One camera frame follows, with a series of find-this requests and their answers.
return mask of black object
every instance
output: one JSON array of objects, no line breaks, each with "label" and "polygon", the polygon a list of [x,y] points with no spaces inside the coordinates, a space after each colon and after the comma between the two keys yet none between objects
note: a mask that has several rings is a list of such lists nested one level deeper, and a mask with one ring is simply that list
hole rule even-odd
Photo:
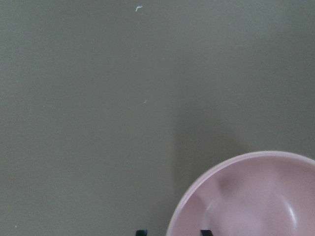
[{"label": "black object", "polygon": [[147,236],[148,231],[147,230],[137,230],[136,236]]},{"label": "black object", "polygon": [[213,236],[211,230],[200,230],[202,236]]}]

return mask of gray surface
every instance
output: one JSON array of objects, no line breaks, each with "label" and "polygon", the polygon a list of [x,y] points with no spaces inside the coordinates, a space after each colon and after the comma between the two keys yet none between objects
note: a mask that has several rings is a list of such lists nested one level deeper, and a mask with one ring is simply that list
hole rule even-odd
[{"label": "gray surface", "polygon": [[162,236],[213,165],[315,157],[314,1],[3,0],[0,37],[1,235]]}]

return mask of gray background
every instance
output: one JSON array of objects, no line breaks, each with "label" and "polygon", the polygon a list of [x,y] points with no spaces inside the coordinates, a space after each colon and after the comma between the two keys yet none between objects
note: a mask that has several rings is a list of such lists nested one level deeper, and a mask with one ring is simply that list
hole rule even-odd
[{"label": "gray background", "polygon": [[162,236],[215,164],[315,157],[314,1],[2,0],[0,60],[1,235]]}]

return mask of pink bowl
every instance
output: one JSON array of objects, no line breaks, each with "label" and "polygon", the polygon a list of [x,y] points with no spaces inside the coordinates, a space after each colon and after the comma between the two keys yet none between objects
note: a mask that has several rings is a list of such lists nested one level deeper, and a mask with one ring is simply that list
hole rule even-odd
[{"label": "pink bowl", "polygon": [[288,152],[240,155],[211,168],[179,202],[166,236],[314,236],[315,161]]}]

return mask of white speck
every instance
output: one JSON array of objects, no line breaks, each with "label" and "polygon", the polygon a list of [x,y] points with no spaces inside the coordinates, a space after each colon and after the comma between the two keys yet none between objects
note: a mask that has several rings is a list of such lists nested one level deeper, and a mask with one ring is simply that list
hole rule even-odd
[{"label": "white speck", "polygon": [[135,12],[137,12],[137,11],[138,11],[138,9],[139,9],[139,8],[142,8],[142,7],[143,7],[143,5],[138,5],[138,6],[136,7]]}]

